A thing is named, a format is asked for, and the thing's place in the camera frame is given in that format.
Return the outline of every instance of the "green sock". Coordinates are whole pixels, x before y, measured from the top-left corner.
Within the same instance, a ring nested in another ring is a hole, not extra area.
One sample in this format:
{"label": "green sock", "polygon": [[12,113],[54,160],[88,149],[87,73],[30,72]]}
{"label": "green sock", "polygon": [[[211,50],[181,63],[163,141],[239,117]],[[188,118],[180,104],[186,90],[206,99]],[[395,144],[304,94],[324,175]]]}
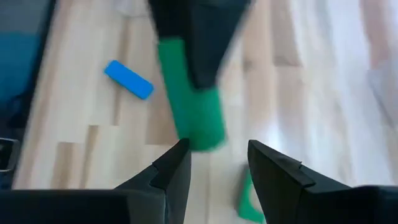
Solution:
{"label": "green sock", "polygon": [[253,181],[251,179],[250,170],[246,170],[246,176],[243,183],[243,191],[241,194],[241,200],[238,208],[239,217],[250,220],[256,223],[262,223],[264,221],[264,214],[256,210],[251,202],[251,190],[253,188]]}
{"label": "green sock", "polygon": [[180,139],[193,151],[209,151],[225,139],[217,87],[196,90],[188,78],[182,39],[164,39],[158,46],[162,74]]}

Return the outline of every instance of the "blue object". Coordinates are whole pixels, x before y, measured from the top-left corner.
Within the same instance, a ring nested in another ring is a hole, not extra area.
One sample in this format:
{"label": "blue object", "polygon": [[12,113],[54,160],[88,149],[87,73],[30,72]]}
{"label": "blue object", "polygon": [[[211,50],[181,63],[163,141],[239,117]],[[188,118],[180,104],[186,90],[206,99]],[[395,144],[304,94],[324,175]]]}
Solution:
{"label": "blue object", "polygon": [[126,68],[117,60],[109,63],[105,68],[105,74],[143,100],[154,91],[154,86],[150,82]]}
{"label": "blue object", "polygon": [[0,32],[0,108],[27,88],[39,44],[39,34]]}

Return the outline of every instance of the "wooden floor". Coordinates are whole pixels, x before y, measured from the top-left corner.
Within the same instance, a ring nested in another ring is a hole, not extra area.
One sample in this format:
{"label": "wooden floor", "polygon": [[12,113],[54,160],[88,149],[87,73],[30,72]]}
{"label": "wooden floor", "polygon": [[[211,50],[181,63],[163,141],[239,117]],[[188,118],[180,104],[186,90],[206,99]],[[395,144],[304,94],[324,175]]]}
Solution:
{"label": "wooden floor", "polygon": [[[177,142],[145,4],[58,1],[15,189],[110,189]],[[395,0],[257,0],[220,75],[228,142],[192,156],[186,223],[234,210],[248,139],[349,185],[397,184],[396,126],[372,85],[398,43]],[[103,69],[150,80],[142,101]],[[394,101],[393,91],[382,99]]]}

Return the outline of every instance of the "blue fabric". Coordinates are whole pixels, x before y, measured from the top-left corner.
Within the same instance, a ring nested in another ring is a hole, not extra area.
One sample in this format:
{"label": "blue fabric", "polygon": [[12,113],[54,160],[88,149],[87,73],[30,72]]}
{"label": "blue fabric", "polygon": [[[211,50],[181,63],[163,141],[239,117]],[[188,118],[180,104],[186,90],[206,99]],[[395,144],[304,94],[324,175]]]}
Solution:
{"label": "blue fabric", "polygon": [[0,32],[0,104],[21,94],[35,61],[39,37],[18,32]]}

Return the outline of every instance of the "blue foam block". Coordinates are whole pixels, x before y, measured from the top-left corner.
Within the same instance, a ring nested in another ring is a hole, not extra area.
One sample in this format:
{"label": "blue foam block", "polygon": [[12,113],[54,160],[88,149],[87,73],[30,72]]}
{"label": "blue foam block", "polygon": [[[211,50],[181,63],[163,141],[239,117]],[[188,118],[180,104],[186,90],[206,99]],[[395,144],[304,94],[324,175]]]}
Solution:
{"label": "blue foam block", "polygon": [[154,91],[154,86],[150,82],[126,68],[117,60],[109,63],[105,68],[105,74],[143,100]]}

